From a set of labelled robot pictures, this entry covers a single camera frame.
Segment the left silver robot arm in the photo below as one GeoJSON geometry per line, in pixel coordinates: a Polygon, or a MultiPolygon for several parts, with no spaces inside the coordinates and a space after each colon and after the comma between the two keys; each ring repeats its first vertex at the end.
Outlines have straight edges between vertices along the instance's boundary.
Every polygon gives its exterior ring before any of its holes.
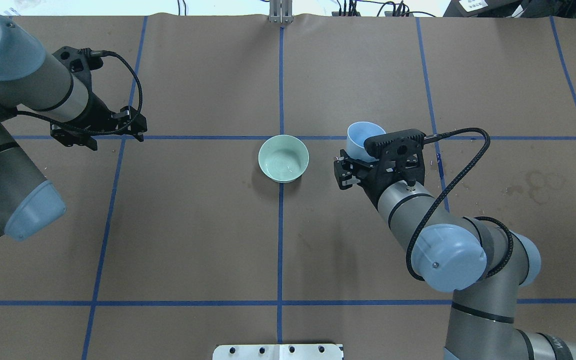
{"type": "Polygon", "coordinates": [[[96,151],[98,137],[144,141],[143,87],[137,71],[112,50],[62,47],[41,41],[0,14],[0,238],[23,241],[66,214],[55,185],[23,150],[7,122],[27,117],[49,125],[62,146],[96,151]],[[136,105],[112,111],[93,89],[92,72],[105,58],[119,60],[134,82],[136,105]]]}

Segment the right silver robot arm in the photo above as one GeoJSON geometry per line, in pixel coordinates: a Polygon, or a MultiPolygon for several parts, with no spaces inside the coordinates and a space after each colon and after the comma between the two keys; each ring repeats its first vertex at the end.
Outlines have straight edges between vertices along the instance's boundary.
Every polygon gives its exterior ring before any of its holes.
{"type": "Polygon", "coordinates": [[[388,180],[375,209],[410,265],[432,289],[452,294],[446,360],[576,360],[576,342],[515,327],[519,289],[542,269],[537,246],[490,219],[435,210],[416,241],[414,231],[434,196],[421,183],[388,180]]]}

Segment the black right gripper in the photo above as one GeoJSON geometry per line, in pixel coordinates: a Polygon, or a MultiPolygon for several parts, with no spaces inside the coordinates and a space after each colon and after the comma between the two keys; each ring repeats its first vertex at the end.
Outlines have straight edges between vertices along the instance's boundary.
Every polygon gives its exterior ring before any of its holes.
{"type": "Polygon", "coordinates": [[[379,197],[391,185],[406,181],[402,171],[386,165],[385,161],[352,158],[344,149],[339,150],[339,156],[333,161],[333,172],[341,191],[356,185],[369,197],[379,197]]]}

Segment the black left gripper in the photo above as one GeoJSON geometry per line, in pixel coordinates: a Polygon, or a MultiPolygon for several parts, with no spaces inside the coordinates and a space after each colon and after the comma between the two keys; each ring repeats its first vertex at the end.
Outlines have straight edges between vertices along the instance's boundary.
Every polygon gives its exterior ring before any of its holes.
{"type": "Polygon", "coordinates": [[[66,121],[70,128],[50,126],[50,136],[66,147],[82,146],[98,150],[95,136],[128,135],[138,142],[144,141],[147,132],[147,119],[134,107],[125,105],[119,112],[110,111],[106,105],[94,102],[82,114],[66,121]]]}

